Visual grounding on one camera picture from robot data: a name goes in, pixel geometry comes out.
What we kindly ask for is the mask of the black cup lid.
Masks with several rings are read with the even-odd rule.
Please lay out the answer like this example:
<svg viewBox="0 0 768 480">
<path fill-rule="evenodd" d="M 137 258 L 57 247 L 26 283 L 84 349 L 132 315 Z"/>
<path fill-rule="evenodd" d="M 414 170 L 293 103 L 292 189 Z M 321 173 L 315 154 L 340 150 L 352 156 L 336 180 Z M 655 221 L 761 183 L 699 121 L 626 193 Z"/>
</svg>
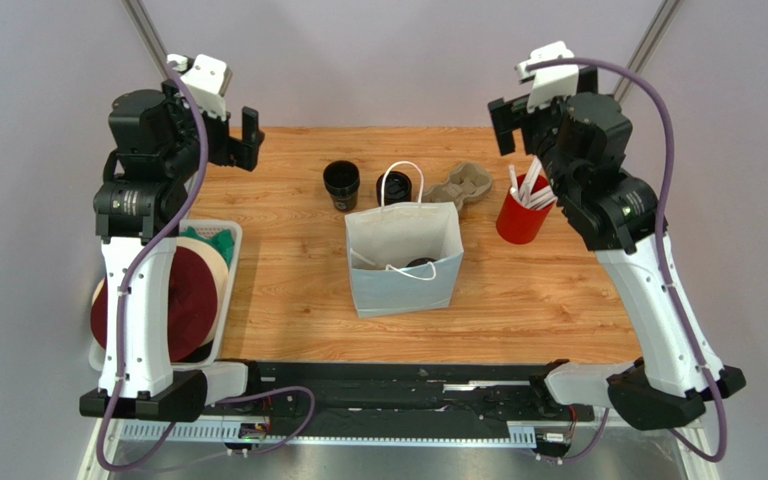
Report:
<svg viewBox="0 0 768 480">
<path fill-rule="evenodd" d="M 406 265 L 406 267 L 407 268 L 415 268 L 415 267 L 420 267 L 420 266 L 424 266 L 424 265 L 428 265 L 428 264 L 433 264 L 434 262 L 435 262 L 434 258 L 421 257 L 421 258 L 417 258 L 417 259 L 414 259 L 414 260 L 410 261 Z"/>
</svg>

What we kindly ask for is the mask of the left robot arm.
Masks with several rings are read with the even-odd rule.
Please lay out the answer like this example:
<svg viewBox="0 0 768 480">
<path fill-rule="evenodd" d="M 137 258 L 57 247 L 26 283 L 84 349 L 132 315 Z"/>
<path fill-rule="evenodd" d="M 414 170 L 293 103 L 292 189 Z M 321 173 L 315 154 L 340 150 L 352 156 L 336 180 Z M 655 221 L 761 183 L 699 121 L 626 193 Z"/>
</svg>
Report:
<svg viewBox="0 0 768 480">
<path fill-rule="evenodd" d="M 170 86 L 118 97 L 108 124 L 115 141 L 93 199 L 107 285 L 106 357 L 80 413 L 192 422 L 204 408 L 242 394 L 247 368 L 219 362 L 179 370 L 168 345 L 169 284 L 186 182 L 206 164 L 255 169 L 265 135 L 258 112 L 241 111 L 242 135 L 227 118 L 190 107 Z"/>
</svg>

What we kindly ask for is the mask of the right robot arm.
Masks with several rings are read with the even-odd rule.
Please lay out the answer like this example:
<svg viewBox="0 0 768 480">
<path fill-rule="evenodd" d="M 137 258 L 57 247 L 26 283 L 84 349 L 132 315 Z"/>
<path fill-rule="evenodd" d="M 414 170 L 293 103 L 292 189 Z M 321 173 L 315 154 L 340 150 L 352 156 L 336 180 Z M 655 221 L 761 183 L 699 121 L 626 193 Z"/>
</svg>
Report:
<svg viewBox="0 0 768 480">
<path fill-rule="evenodd" d="M 599 92 L 596 69 L 566 66 L 559 86 L 534 85 L 488 110 L 500 152 L 512 153 L 521 136 L 541 163 L 569 225 L 613 281 L 641 348 L 629 363 L 548 364 L 531 380 L 543 401 L 611 408 L 647 431 L 683 427 L 708 402 L 740 391 L 743 372 L 707 344 L 673 277 L 657 194 L 623 169 L 633 125 Z"/>
</svg>

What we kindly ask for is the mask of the white paper bag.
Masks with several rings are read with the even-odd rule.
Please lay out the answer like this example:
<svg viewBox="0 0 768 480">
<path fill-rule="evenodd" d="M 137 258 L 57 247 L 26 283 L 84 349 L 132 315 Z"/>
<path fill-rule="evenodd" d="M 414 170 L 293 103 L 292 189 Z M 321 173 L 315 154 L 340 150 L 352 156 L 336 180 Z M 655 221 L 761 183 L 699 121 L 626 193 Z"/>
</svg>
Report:
<svg viewBox="0 0 768 480">
<path fill-rule="evenodd" d="M 424 202 L 423 189 L 420 175 L 414 201 L 345 216 L 350 291 L 360 318 L 450 305 L 464 256 L 459 214 L 452 203 Z M 406 267 L 421 257 L 435 262 Z"/>
</svg>

